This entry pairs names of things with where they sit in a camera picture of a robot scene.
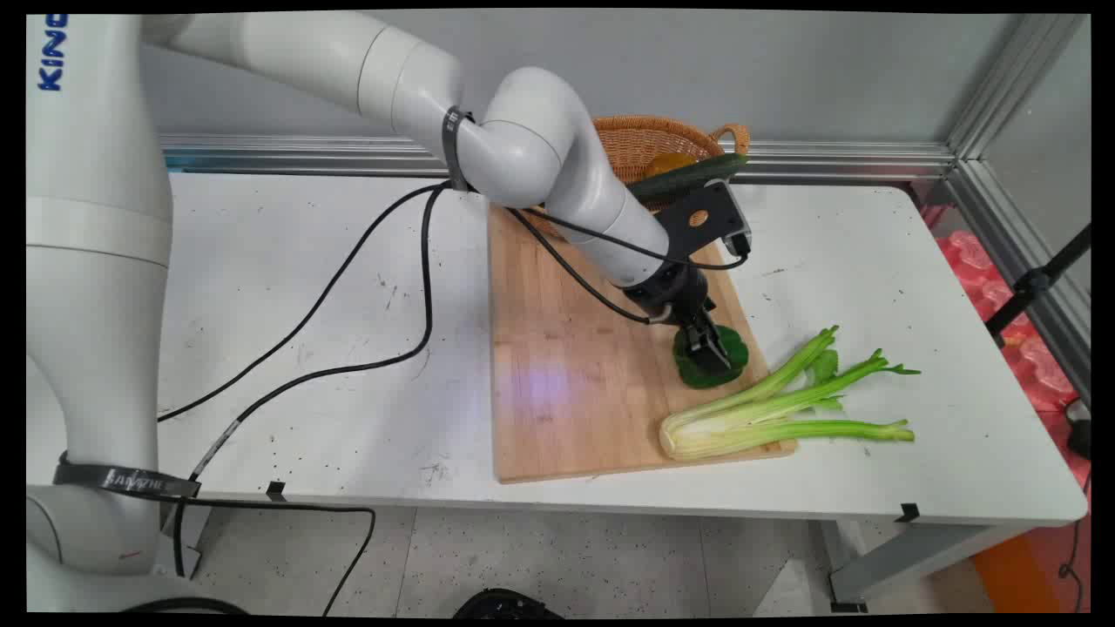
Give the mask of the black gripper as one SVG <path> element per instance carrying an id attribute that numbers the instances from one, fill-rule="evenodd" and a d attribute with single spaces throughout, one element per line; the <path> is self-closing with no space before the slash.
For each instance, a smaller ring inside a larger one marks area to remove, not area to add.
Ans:
<path id="1" fill-rule="evenodd" d="M 714 303 L 707 277 L 699 267 L 662 263 L 655 274 L 626 288 L 624 295 L 656 319 L 665 316 L 666 306 L 670 306 L 665 324 L 683 327 L 683 353 L 689 360 L 701 356 L 702 367 L 733 366 L 720 330 L 709 316 Z"/>

